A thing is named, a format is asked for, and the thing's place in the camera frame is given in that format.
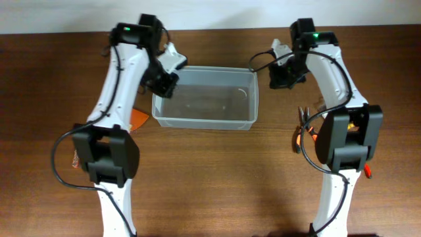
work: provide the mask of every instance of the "brown tabletop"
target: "brown tabletop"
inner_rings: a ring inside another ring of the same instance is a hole
[[[421,26],[326,27],[340,42],[361,94],[381,105],[384,123],[361,176],[348,218],[351,234],[419,236],[421,232]],[[288,29],[171,32],[190,65],[247,67]],[[84,122],[103,85],[107,33],[0,36],[0,236],[102,236],[95,192],[61,186],[51,172],[53,141]],[[270,57],[262,56],[254,66]],[[150,118],[133,133],[141,161],[132,188],[140,236],[264,236],[306,232],[315,218],[322,174],[291,141],[297,106],[320,98],[314,78],[271,90],[258,73],[259,117],[250,131],[161,128]],[[135,107],[151,113],[151,93]],[[307,137],[313,159],[314,145]],[[71,166],[74,148],[59,148],[62,177],[90,185]]]

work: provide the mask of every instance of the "red object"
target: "red object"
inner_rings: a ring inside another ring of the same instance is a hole
[[[367,178],[372,178],[373,177],[371,175],[371,169],[370,169],[370,167],[367,164],[365,164],[365,166],[364,166],[364,173],[366,173],[366,177]]]

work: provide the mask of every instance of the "orange object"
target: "orange object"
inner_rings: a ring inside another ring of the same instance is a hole
[[[364,166],[364,173],[366,173],[367,178],[373,177],[372,174],[371,174],[371,169],[367,164],[365,164],[365,166]]]
[[[138,111],[137,109],[132,109],[132,116],[130,117],[130,132],[140,128],[146,120],[149,118],[149,115]]]

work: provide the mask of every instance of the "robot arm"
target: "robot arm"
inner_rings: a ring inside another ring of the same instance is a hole
[[[369,105],[355,87],[343,63],[341,49],[333,32],[316,32],[311,18],[299,19],[291,25],[290,30],[292,50],[277,39],[272,44],[271,54],[275,58],[287,54],[291,56],[269,66],[270,87],[291,89],[296,83],[306,80],[306,73],[312,72],[326,108],[329,109],[342,105],[348,99],[349,86],[343,75],[345,74],[353,93],[344,107],[327,115],[316,140],[316,154],[323,164],[322,168],[347,178],[347,195],[337,212],[338,203],[341,203],[345,193],[344,183],[340,176],[324,173],[319,210],[310,226],[310,234],[318,237],[347,236],[347,216],[353,189],[365,162],[373,157],[383,118],[382,110],[378,105]],[[327,57],[311,52],[333,58],[343,72]],[[348,131],[349,123],[359,129]],[[322,228],[335,213],[336,218],[326,228]]]
[[[130,190],[139,165],[139,148],[128,132],[139,85],[161,97],[171,97],[178,81],[173,72],[187,64],[187,58],[176,51],[173,43],[168,43],[165,52],[157,56],[161,32],[161,22],[147,14],[141,16],[139,24],[117,24],[110,34],[110,44],[116,51],[111,51],[101,96],[87,121],[99,118],[110,105],[111,98],[114,97],[114,101],[104,118],[73,135],[82,169],[89,173],[96,188],[111,193],[125,218],[107,194],[98,191],[104,237],[136,233]],[[108,143],[104,142],[104,137],[109,138]]]

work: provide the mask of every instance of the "white wall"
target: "white wall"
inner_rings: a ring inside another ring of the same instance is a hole
[[[0,33],[109,31],[155,14],[169,30],[421,23],[421,0],[1,0]]]

